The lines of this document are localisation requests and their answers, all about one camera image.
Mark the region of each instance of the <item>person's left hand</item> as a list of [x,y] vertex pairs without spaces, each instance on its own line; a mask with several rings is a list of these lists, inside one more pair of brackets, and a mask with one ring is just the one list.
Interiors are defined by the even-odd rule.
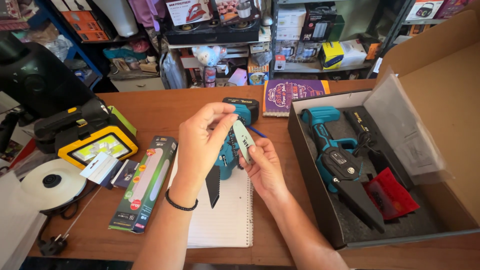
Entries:
[[183,207],[194,205],[203,181],[238,118],[232,113],[234,110],[232,104],[209,103],[180,124],[178,170],[169,192],[176,204]]

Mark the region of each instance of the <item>wooden table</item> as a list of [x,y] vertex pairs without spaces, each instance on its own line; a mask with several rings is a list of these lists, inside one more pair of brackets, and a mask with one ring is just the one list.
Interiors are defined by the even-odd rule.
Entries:
[[[330,82],[332,93],[374,87],[374,80]],[[114,105],[138,129],[139,151],[132,157],[140,161],[153,136],[178,138],[179,124],[192,116],[205,103],[221,101],[224,97],[253,98],[261,101],[263,87],[242,86],[223,88],[163,90],[145,92],[108,93],[99,96],[108,105]],[[280,157],[283,174],[289,190],[309,218],[316,223],[309,197],[303,183],[297,159],[287,131],[287,118],[260,116],[254,127],[274,143]],[[163,197],[167,185],[161,189]],[[73,226],[68,246],[60,257],[85,259],[135,260],[142,246],[144,234],[108,230],[108,223],[124,191],[102,188],[81,218]],[[80,203],[84,207],[93,194]],[[156,209],[162,200],[156,203]],[[189,249],[187,262],[293,265],[287,245],[265,203],[254,194],[254,242],[250,248]],[[53,218],[44,238],[64,234],[73,220]],[[341,254],[351,268],[361,269],[479,269],[480,233],[448,237],[419,243],[344,250]],[[40,256],[34,245],[30,256]]]

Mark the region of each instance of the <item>black beaded bracelet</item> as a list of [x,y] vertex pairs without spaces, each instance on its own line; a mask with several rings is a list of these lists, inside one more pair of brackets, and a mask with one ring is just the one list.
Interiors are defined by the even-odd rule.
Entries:
[[170,197],[168,196],[168,192],[170,191],[170,188],[167,189],[167,192],[165,192],[165,199],[167,199],[167,202],[169,204],[171,204],[173,207],[177,208],[177,209],[180,209],[180,210],[183,210],[183,211],[192,211],[194,210],[195,208],[197,208],[197,205],[198,205],[198,199],[195,200],[195,205],[192,207],[192,208],[185,208],[185,207],[181,207],[180,205],[172,202],[172,200],[170,200]]

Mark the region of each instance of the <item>hand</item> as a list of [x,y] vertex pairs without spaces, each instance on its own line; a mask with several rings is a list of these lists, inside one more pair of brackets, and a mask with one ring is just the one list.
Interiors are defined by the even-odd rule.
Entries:
[[251,164],[245,161],[239,151],[240,165],[245,169],[255,190],[264,201],[285,196],[288,194],[288,189],[272,141],[260,138],[255,144],[256,146],[248,148],[248,153],[253,159]]
[[238,118],[237,114],[232,113],[234,110],[232,104],[209,103],[180,124],[178,170],[169,192],[176,204],[183,207],[195,204],[228,131]]

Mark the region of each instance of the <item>power plug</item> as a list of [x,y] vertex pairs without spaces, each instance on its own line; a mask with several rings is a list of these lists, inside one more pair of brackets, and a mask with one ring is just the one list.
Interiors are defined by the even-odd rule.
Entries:
[[68,234],[65,237],[62,237],[61,234],[56,238],[53,236],[48,242],[42,241],[40,245],[40,253],[43,256],[54,256],[60,254],[67,247]]

